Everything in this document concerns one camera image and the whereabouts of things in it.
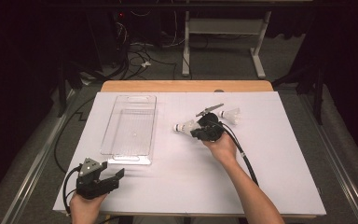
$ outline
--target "transparent plastic bin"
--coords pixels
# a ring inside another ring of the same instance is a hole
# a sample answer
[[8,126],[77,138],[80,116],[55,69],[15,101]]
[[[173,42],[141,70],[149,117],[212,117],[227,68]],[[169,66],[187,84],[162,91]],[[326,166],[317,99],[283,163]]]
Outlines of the transparent plastic bin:
[[116,98],[101,145],[109,163],[151,164],[156,101],[151,95]]

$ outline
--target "human arm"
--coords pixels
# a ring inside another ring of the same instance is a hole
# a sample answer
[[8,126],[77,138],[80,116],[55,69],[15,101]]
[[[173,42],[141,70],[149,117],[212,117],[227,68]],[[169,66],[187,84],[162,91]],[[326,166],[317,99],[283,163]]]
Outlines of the human arm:
[[93,224],[100,212],[100,206],[107,194],[88,200],[74,193],[70,207],[72,224]]
[[215,142],[202,142],[222,164],[230,177],[250,224],[284,223],[269,197],[243,171],[236,160],[237,148],[227,133]]

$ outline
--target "wire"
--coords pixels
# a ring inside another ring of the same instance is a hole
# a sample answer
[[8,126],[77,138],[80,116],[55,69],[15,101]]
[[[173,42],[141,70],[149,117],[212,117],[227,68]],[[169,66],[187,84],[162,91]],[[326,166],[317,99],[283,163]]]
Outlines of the wire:
[[62,186],[62,200],[63,200],[63,206],[65,206],[65,210],[66,210],[66,214],[68,216],[71,216],[71,208],[68,205],[68,202],[66,201],[67,199],[67,195],[66,195],[66,185],[68,184],[68,180],[69,177],[71,177],[71,175],[74,172],[79,172],[81,169],[82,165],[80,164],[79,166],[75,167],[71,172],[69,172],[69,174],[66,176],[65,180],[63,181],[63,186]]
[[237,146],[237,149],[238,151],[241,153],[241,156],[243,158],[243,160],[245,161],[246,163],[246,166],[248,167],[248,170],[249,170],[249,174],[251,175],[251,178],[252,180],[257,184],[258,186],[258,181],[257,181],[257,178],[255,177],[255,171],[251,165],[251,163],[249,162],[245,152],[243,151],[241,145],[240,145],[240,142],[238,141],[237,137],[235,136],[234,132],[232,132],[232,130],[224,123],[222,123],[224,126],[228,127],[225,128],[224,126],[220,125],[219,123],[216,123],[216,122],[213,122],[213,121],[210,121],[210,120],[207,120],[207,122],[213,124],[213,125],[216,125],[218,127],[220,127],[221,129],[225,130],[225,132],[230,136],[230,138],[232,139],[232,141],[234,142],[235,146]]
[[144,16],[149,15],[149,14],[150,14],[150,11],[146,12],[146,13],[143,14],[143,15],[137,14],[137,13],[135,13],[135,12],[133,12],[133,11],[131,11],[131,13],[132,13],[134,16],[144,17]]
[[182,58],[183,58],[183,61],[185,61],[185,63],[187,64],[188,66],[188,74],[190,75],[190,80],[193,80],[193,74],[191,73],[191,68],[190,68],[190,64],[187,62],[186,58],[185,58],[185,55],[182,54]]
[[58,158],[57,158],[57,146],[58,146],[58,143],[60,142],[60,139],[61,139],[61,136],[62,136],[62,133],[63,131],[65,130],[66,126],[68,125],[69,121],[71,121],[71,119],[74,117],[74,115],[78,114],[80,115],[80,118],[78,121],[86,121],[87,119],[82,119],[82,116],[83,116],[83,112],[79,112],[79,110],[84,106],[86,105],[87,103],[89,103],[90,101],[92,101],[93,99],[95,98],[92,97],[91,99],[88,99],[88,101],[86,101],[85,103],[83,103],[80,107],[77,108],[77,110],[71,115],[71,117],[69,117],[69,119],[65,122],[65,124],[63,125],[61,131],[60,131],[60,134],[58,135],[58,138],[57,138],[57,141],[55,142],[55,145],[54,145],[54,160],[58,166],[58,168],[60,168],[60,170],[66,174],[66,170],[62,168],[62,166],[60,165],[60,163],[58,162]]

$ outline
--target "white tabletop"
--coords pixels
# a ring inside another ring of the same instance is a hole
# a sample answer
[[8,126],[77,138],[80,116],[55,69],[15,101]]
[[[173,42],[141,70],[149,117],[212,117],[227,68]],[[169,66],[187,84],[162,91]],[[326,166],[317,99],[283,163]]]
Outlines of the white tabletop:
[[[72,158],[70,169],[90,157],[106,161],[100,146],[118,95],[156,95],[157,128],[151,165],[110,164],[101,179],[121,168],[120,187],[104,200],[101,211],[130,215],[243,216],[240,200],[221,165],[201,141],[175,133],[173,124],[211,105],[241,109],[237,135],[260,188],[283,215],[325,215],[324,206],[285,114],[279,94],[270,92],[99,92]],[[237,156],[247,171],[242,158]],[[76,186],[76,175],[67,192]],[[53,210],[64,211],[61,191]]]

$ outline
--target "human hand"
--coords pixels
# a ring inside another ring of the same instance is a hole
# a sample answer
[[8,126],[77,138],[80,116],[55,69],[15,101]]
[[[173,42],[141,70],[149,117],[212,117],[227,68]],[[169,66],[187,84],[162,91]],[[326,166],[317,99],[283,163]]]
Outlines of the human hand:
[[74,193],[70,207],[72,224],[92,224],[98,217],[100,206],[107,194],[88,200],[81,195]]
[[211,150],[214,158],[221,163],[235,161],[237,147],[227,133],[223,133],[215,142],[202,141],[202,143]]

